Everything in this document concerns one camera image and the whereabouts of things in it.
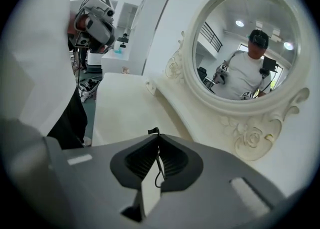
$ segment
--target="gray floor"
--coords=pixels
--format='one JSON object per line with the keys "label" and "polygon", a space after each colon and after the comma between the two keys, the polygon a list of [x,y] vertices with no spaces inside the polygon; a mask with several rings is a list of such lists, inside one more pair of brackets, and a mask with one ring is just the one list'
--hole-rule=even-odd
{"label": "gray floor", "polygon": [[[102,76],[102,73],[84,73],[80,71],[80,81],[82,79],[87,79],[95,76]],[[92,134],[94,131],[94,121],[95,121],[95,112],[96,112],[96,101],[91,97],[82,103],[85,110],[88,124],[85,128],[85,136],[92,139]]]}

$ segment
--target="man wearing cap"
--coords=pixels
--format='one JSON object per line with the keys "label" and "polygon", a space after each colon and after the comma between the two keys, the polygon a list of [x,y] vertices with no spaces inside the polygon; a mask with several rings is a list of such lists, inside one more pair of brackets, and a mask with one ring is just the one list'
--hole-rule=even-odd
{"label": "man wearing cap", "polygon": [[228,66],[229,74],[225,84],[215,84],[211,90],[217,96],[231,100],[241,100],[245,92],[254,94],[258,89],[258,97],[270,92],[268,84],[270,74],[263,79],[260,69],[263,66],[261,57],[268,48],[269,37],[261,30],[253,30],[249,36],[248,52],[237,50],[228,60],[223,62]]}

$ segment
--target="round mirror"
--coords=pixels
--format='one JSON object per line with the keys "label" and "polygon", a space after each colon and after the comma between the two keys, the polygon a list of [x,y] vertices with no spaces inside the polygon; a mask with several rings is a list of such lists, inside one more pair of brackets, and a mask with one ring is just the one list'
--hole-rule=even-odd
{"label": "round mirror", "polygon": [[287,11],[275,0],[225,0],[205,19],[195,70],[218,97],[250,100],[281,88],[297,54]]}

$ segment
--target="black chair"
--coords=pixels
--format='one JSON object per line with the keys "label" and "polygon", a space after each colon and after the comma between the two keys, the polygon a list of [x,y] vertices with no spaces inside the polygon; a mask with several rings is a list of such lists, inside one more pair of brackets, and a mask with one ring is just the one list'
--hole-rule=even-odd
{"label": "black chair", "polygon": [[198,71],[200,80],[203,82],[204,79],[207,77],[207,70],[204,69],[203,67],[199,67],[197,71]]}

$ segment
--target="balcony railing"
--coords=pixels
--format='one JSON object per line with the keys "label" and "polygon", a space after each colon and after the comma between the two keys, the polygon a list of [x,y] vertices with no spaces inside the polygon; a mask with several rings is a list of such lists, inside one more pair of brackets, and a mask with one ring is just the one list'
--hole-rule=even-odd
{"label": "balcony railing", "polygon": [[211,29],[207,22],[204,22],[200,33],[204,38],[214,47],[214,49],[219,52],[222,47],[222,43],[219,38],[216,36],[215,32]]}

